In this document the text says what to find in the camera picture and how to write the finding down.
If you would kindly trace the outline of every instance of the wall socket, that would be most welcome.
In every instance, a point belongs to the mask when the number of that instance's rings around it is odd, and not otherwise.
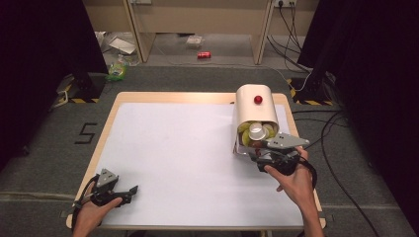
[[[280,1],[281,0],[274,0],[274,6],[280,7]],[[296,5],[296,0],[282,0],[283,1],[283,8],[290,8],[293,5]]]

